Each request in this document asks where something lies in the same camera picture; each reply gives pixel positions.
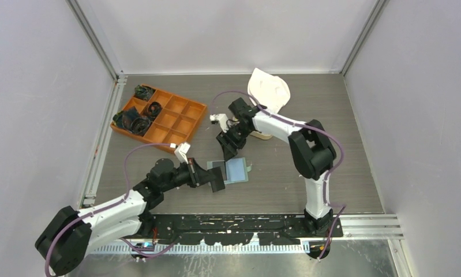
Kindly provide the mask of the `grey VIP card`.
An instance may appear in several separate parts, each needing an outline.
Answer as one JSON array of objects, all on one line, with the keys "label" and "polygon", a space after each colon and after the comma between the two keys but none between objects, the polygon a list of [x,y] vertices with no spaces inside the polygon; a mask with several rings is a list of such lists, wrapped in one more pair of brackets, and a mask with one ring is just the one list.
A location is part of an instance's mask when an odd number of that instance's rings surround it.
[{"label": "grey VIP card", "polygon": [[220,161],[213,161],[212,168],[219,168],[222,174],[222,178],[224,181],[227,180],[227,169],[226,169],[226,162],[223,160]]}]

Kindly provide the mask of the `green card holder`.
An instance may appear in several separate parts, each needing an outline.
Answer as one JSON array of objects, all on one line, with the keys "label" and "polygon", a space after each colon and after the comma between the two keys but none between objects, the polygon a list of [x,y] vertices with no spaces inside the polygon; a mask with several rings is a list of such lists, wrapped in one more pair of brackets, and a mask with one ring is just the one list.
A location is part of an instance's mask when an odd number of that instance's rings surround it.
[{"label": "green card holder", "polygon": [[207,162],[208,169],[218,167],[223,174],[224,184],[236,184],[249,181],[252,165],[247,165],[245,158],[232,158],[228,161],[214,160]]}]

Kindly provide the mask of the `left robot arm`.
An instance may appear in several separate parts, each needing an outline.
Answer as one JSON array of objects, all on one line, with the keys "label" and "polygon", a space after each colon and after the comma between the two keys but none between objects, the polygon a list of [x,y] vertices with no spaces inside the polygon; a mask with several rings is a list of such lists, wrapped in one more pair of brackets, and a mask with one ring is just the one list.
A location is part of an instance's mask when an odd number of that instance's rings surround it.
[{"label": "left robot arm", "polygon": [[170,159],[159,159],[145,179],[122,196],[91,208],[60,209],[35,242],[45,259],[46,276],[62,276],[78,267],[84,257],[116,239],[154,233],[151,214],[164,200],[164,193],[187,185],[210,184],[213,192],[225,188],[219,167],[204,169],[194,158],[178,167]]}]

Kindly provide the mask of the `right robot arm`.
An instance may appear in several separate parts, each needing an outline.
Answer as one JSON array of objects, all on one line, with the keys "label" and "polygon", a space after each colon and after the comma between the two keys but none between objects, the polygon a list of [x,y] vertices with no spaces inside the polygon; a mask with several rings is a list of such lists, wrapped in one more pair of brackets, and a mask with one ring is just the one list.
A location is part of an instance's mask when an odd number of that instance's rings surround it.
[{"label": "right robot arm", "polygon": [[210,121],[221,128],[216,139],[224,161],[237,156],[252,132],[270,134],[290,147],[294,166],[305,180],[305,227],[313,237],[322,236],[333,218],[328,203],[327,176],[333,168],[337,153],[320,121],[296,121],[281,117],[263,105],[254,107],[238,98],[229,105],[234,118],[212,114]]}]

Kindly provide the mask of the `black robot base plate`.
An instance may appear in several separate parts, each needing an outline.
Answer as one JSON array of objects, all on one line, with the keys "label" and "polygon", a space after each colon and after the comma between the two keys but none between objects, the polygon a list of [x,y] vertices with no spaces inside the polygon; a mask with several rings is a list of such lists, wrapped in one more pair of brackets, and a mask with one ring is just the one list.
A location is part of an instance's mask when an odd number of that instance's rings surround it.
[{"label": "black robot base plate", "polygon": [[254,236],[261,246],[296,245],[302,239],[342,237],[340,222],[314,229],[303,214],[154,214],[127,239],[161,244],[248,245]]}]

